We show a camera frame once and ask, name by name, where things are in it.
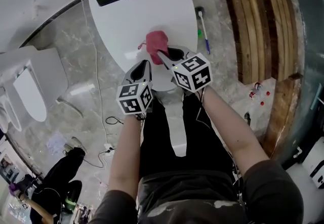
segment t-shirt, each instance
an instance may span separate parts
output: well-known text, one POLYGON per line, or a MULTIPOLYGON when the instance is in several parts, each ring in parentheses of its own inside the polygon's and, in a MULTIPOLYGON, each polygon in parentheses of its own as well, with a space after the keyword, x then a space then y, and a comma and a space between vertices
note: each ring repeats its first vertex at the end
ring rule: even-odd
MULTIPOLYGON (((43 188, 40 185, 32 194, 31 199, 53 216, 54 224, 61 223, 62 203, 60 195, 55 189, 43 188)), ((30 220, 33 224, 42 223, 42 216, 34 209, 31 209, 30 220)))
POLYGON ((243 207, 230 178, 222 172, 148 176, 139 188, 139 215, 135 200, 114 190, 106 193, 91 224, 302 223, 301 194, 280 165, 259 162, 244 180, 243 207))

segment black pants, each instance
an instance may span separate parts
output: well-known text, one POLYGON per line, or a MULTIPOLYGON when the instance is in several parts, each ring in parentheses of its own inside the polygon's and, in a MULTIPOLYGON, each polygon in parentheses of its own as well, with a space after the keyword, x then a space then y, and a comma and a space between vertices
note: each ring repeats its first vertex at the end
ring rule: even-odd
POLYGON ((216 170, 232 177, 232 159, 214 132, 196 95, 185 96, 183 121, 187 151, 185 157, 177 157, 171 145, 165 108, 157 99, 153 100, 153 110, 147 113, 144 123, 140 177, 177 170, 216 170))
POLYGON ((82 184, 80 181, 70 181, 75 177, 84 157, 83 149, 74 148, 70 150, 51 168, 35 192, 37 193, 44 188, 52 188, 59 193, 62 202, 67 194, 69 194, 70 199, 77 201, 82 184))

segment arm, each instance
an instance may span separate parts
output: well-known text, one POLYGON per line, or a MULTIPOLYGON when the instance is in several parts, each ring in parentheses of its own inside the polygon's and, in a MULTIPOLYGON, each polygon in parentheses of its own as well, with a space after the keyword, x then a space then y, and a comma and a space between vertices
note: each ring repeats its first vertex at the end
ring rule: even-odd
POLYGON ((242 176, 251 166, 269 159, 246 122, 209 86, 205 88, 203 106, 242 176))
POLYGON ((126 116, 114 154, 108 191, 120 190, 136 200, 140 167, 141 122, 126 116))
POLYGON ((19 198, 21 201, 27 203, 31 208, 33 208, 35 211, 37 211, 37 213, 42 216, 42 220, 44 220, 44 222, 46 224, 53 224, 54 223, 54 219, 53 216, 48 213, 43 207, 41 207, 39 204, 35 203, 34 201, 30 200, 28 197, 26 197, 24 194, 20 195, 19 198))

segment white toilet seat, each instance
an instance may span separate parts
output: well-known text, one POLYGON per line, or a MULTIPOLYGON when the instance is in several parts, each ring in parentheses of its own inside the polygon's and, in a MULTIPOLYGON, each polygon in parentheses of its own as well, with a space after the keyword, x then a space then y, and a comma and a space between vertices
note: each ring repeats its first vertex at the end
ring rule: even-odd
POLYGON ((45 121, 47 116, 46 105, 32 72, 25 69, 13 85, 30 116, 36 121, 45 121))

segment fiducial marker cube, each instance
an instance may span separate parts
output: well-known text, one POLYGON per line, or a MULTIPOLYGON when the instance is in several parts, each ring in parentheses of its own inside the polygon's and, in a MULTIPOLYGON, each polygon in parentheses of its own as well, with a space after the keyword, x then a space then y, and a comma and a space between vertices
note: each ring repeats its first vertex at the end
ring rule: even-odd
POLYGON ((116 100, 125 115, 145 113, 153 100, 152 83, 141 82, 121 85, 117 89, 116 100))
POLYGON ((193 93, 213 81, 211 64, 201 53, 182 61, 171 70, 178 86, 193 93))

